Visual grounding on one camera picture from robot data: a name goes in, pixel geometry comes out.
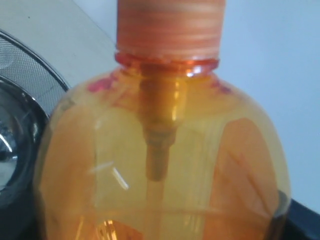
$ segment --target orange liquid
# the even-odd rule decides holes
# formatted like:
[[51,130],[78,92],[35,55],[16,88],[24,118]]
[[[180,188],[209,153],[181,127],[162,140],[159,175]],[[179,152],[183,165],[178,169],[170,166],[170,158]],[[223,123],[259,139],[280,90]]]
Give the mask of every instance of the orange liquid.
[[275,212],[289,207],[279,191],[290,199],[282,147],[259,106],[214,73],[157,67],[70,91],[34,186],[46,240],[276,240]]

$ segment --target soap bottle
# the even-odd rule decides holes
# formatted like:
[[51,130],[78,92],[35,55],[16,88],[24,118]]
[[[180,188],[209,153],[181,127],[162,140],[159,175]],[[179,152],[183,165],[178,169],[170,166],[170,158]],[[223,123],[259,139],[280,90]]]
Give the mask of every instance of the soap bottle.
[[118,0],[119,67],[70,90],[42,139],[43,239],[280,239],[291,201],[281,143],[213,71],[225,4]]

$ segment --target orange cap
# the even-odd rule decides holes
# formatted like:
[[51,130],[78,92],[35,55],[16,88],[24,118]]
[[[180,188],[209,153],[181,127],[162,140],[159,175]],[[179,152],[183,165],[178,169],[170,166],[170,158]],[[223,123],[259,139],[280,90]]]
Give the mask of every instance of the orange cap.
[[117,49],[168,60],[218,59],[226,0],[118,0]]

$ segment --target black surface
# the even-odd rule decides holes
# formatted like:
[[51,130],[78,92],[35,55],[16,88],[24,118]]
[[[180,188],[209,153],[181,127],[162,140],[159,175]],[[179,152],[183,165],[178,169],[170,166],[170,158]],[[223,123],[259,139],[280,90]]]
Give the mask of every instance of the black surface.
[[[16,240],[40,240],[36,221]],[[293,200],[282,240],[320,240],[320,215]]]

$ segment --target orange plastic bottle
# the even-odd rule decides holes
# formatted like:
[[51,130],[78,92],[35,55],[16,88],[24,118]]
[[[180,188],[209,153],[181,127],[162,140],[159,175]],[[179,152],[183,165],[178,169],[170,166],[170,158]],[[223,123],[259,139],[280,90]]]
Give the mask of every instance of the orange plastic bottle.
[[280,238],[291,193],[274,126],[212,72],[224,9],[118,0],[120,67],[71,90],[43,137],[45,240]]

